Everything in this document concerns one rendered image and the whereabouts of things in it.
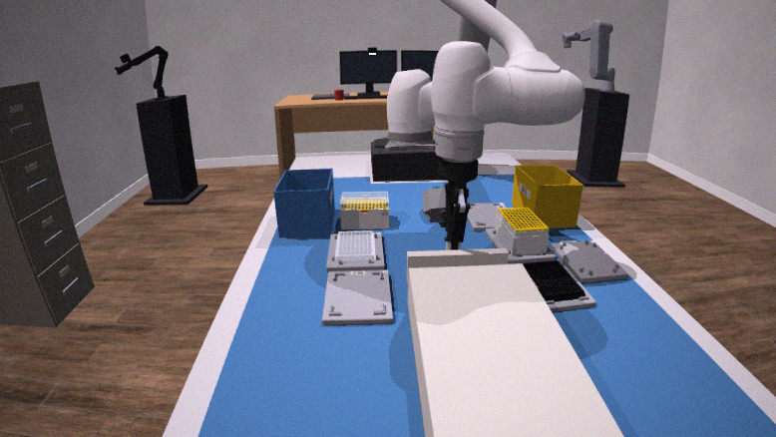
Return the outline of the yellow open-top bin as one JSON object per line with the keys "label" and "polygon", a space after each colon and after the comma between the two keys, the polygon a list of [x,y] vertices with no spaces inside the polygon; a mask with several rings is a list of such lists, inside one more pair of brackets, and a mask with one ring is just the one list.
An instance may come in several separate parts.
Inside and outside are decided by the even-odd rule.
{"label": "yellow open-top bin", "polygon": [[515,166],[512,206],[548,227],[577,227],[583,184],[557,166]]}

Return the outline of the blue open-top bin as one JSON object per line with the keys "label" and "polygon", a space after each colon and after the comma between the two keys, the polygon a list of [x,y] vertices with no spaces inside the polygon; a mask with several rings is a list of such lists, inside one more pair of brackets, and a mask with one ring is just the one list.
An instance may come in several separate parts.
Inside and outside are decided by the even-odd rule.
{"label": "blue open-top bin", "polygon": [[[335,204],[333,169],[287,170],[274,190],[279,237],[330,236]],[[309,190],[309,191],[302,191]]]}

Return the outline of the blue bench mat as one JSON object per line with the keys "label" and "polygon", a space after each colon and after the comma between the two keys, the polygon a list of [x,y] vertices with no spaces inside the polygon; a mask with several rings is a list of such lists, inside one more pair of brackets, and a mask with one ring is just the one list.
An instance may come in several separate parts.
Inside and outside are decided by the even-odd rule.
{"label": "blue bench mat", "polygon": [[[330,236],[267,250],[197,437],[425,437],[407,251],[446,250],[422,193],[334,178],[332,233],[381,232],[393,323],[322,325]],[[389,228],[341,229],[342,192],[388,192]],[[629,275],[552,312],[624,437],[776,437],[776,424]]]}

